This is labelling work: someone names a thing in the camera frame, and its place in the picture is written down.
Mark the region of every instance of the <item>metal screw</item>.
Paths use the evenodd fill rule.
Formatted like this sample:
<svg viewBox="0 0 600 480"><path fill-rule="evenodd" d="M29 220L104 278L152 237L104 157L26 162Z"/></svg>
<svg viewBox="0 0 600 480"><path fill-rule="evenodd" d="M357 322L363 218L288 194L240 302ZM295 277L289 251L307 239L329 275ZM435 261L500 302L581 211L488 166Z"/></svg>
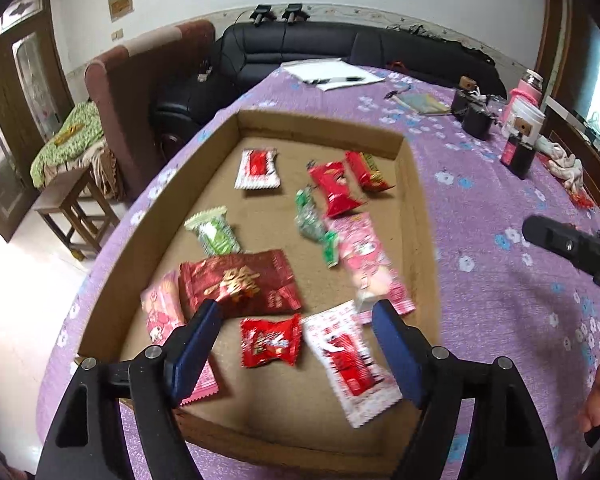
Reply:
<svg viewBox="0 0 600 480"><path fill-rule="evenodd" d="M98 362L93 357L87 357L84 361L80 363L80 367L83 370L91 370Z"/></svg>
<svg viewBox="0 0 600 480"><path fill-rule="evenodd" d="M513 368L513 361L508 357L498 357L498 366L503 370L510 370Z"/></svg>
<svg viewBox="0 0 600 480"><path fill-rule="evenodd" d="M144 351L144 356L148 359L155 359L160 357L161 354L162 348L160 348L158 345L149 346L149 348Z"/></svg>
<svg viewBox="0 0 600 480"><path fill-rule="evenodd" d="M436 359L446 359L447 357L449 357L449 350L447 350L443 346L434 346L431 349L431 353Z"/></svg>

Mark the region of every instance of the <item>white tile floor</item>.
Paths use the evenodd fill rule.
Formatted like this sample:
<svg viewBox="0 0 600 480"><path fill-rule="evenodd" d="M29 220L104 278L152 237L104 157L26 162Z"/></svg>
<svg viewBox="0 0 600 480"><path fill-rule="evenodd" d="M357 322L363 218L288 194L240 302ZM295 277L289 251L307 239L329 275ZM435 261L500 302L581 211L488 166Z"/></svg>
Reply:
<svg viewBox="0 0 600 480"><path fill-rule="evenodd" d="M127 211L123 204L113 207L119 218ZM91 204L85 210L92 213ZM40 382L91 265L93 260L75 260L31 211L9 244L0 238L0 450L16 468L37 469Z"/></svg>

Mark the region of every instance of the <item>purple tablecloth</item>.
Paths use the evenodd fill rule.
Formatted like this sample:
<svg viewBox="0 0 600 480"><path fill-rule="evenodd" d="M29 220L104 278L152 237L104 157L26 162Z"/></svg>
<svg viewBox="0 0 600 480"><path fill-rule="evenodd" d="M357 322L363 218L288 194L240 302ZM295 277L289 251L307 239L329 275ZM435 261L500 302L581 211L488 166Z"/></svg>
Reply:
<svg viewBox="0 0 600 480"><path fill-rule="evenodd" d="M561 479L574 475L586 452L575 415L600 360L600 289L567 261L522 237L523 219L542 213L581 230L600 229L600 211L576 209L554 178L534 161L519 180L498 161L504 140L480 142L451 117L408 114L384 95L410 78L372 70L387 80L322 92L277 70L216 117L167 165L112 234L85 279L49 359L38 398L40 438L48 431L71 378L72 359L91 309L133 230L162 188L210 133L239 108L297 111L398 131L409 140L426 190L436 239L442 300L442 344L456 356L492 362L510 356L538 408ZM413 81L449 103L452 91ZM466 447L470 405L463 405L445 469L455 478ZM130 410L123 407L127 446L138 480L150 475ZM300 478L189 446L204 478Z"/></svg>

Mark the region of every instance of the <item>green candy wrapper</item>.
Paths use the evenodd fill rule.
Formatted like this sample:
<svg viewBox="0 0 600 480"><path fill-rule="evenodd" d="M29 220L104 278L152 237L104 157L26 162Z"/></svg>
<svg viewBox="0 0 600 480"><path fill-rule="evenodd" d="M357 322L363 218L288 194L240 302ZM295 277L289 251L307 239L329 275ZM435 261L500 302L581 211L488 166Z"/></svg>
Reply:
<svg viewBox="0 0 600 480"><path fill-rule="evenodd" d="M322 244L322 257L329 268L338 264L338 234L327 231L315 207L311 188L296 193L296 226L303 236Z"/></svg>
<svg viewBox="0 0 600 480"><path fill-rule="evenodd" d="M184 222L185 229L195 232L208 256L241 253L242 248L226 221L226 207L196 213Z"/></svg>

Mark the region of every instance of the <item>wooden door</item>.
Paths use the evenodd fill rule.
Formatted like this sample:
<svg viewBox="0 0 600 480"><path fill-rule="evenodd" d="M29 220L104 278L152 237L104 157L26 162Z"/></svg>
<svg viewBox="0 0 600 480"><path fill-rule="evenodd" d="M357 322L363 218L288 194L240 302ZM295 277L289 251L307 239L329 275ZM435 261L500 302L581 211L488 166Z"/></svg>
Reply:
<svg viewBox="0 0 600 480"><path fill-rule="evenodd" d="M56 51L50 0L13 0L0 17L0 152L5 153L0 158L11 168L0 179L0 200L10 202L8 208L0 202L5 240L38 194L31 163L73 106Z"/></svg>

